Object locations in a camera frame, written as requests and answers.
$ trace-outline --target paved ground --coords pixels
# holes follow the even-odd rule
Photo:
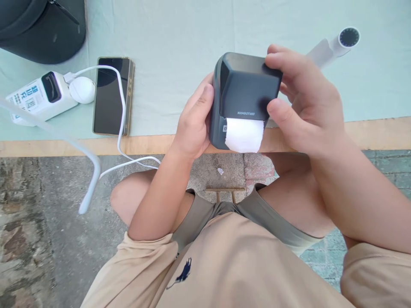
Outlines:
[[[411,197],[410,151],[366,155]],[[123,158],[102,161],[107,169]],[[87,158],[0,159],[0,307],[78,307],[126,230],[110,208],[109,194],[123,177],[142,170],[129,166],[108,174],[98,184],[89,212],[78,216],[92,172]],[[195,162],[189,187],[215,201],[206,187],[246,187],[249,193],[254,183],[269,184],[275,178],[270,160],[261,155],[209,154]],[[231,200],[230,194],[222,200]],[[344,254],[342,236],[334,231],[301,258],[339,289]]]

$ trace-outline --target forearm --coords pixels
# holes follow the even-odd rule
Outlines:
[[[131,239],[156,240],[171,232],[192,165],[192,159],[170,148],[133,216],[128,230]]]
[[[411,202],[352,140],[346,137],[311,164],[328,214],[344,235],[411,253]]]

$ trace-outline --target beige shorts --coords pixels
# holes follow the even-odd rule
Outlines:
[[[194,190],[187,190],[195,198],[187,216],[173,234],[173,239],[179,245],[179,252],[197,238],[208,221],[229,212],[235,212],[264,227],[298,256],[322,240],[304,233],[281,217],[260,197],[257,191],[263,187],[263,184],[255,185],[253,192],[238,204],[211,203],[198,196]]]

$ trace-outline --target phone screen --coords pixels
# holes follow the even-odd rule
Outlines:
[[[101,58],[98,65],[116,68],[121,75],[122,91],[127,99],[127,85],[130,59]],[[121,125],[122,104],[117,75],[110,69],[100,68],[97,72],[97,90],[94,106],[93,132],[98,134],[118,135]]]

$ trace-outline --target hand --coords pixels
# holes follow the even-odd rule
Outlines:
[[[267,111],[282,130],[289,146],[311,157],[328,153],[345,135],[340,94],[307,57],[271,45],[265,63],[283,72],[283,100],[272,100]]]
[[[206,118],[214,100],[214,88],[211,85],[213,75],[214,73],[208,74],[188,99],[171,145],[174,150],[189,159],[200,157],[210,144]]]

